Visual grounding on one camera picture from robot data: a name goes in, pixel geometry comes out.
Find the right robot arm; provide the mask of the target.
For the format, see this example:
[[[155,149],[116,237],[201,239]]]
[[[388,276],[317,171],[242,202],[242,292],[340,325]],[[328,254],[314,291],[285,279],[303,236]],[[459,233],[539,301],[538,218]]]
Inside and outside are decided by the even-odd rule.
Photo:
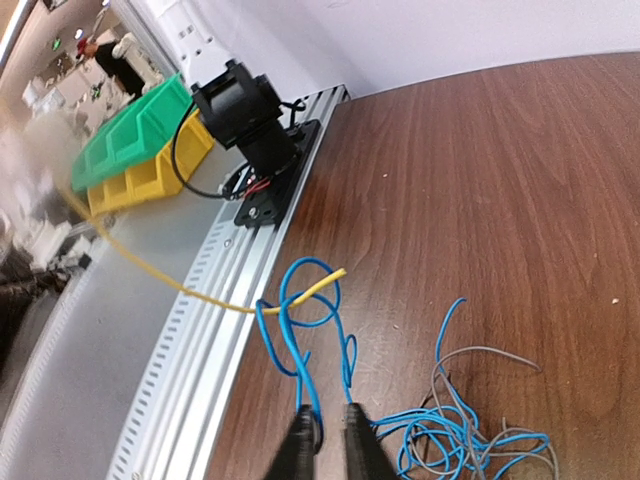
[[[157,31],[180,63],[204,126],[225,148],[238,147],[262,178],[285,178],[301,162],[302,154],[279,123],[282,104],[265,76],[254,76],[215,36],[194,1],[150,1]],[[310,401],[298,407],[265,476],[268,479],[311,479],[314,459],[324,441],[320,404],[307,369],[307,358],[295,344],[289,316],[294,298],[280,306],[257,301],[259,327],[274,317],[295,362],[294,377]]]

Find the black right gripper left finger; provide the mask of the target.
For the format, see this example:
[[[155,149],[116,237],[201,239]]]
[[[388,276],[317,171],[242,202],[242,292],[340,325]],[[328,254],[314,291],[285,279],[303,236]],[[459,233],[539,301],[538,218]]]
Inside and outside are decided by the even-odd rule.
[[[311,405],[297,411],[264,475],[265,480],[312,480],[315,456],[323,445],[323,428]]]

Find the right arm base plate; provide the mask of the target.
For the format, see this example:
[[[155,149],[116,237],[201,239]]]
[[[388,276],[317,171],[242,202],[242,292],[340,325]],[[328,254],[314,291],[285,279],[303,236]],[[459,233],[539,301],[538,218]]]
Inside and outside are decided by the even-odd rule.
[[[304,167],[319,136],[321,122],[309,120],[299,125],[293,135],[298,155],[281,173],[270,178],[270,183],[262,190],[246,197],[234,218],[239,227],[258,228],[281,224],[298,186]]]

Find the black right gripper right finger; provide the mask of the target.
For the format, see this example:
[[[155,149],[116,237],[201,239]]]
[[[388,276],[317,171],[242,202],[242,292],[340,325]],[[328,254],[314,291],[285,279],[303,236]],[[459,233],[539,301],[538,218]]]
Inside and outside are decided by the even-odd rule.
[[[343,430],[346,476],[352,479],[395,479],[391,461],[376,439],[365,410],[358,403],[346,406]]]

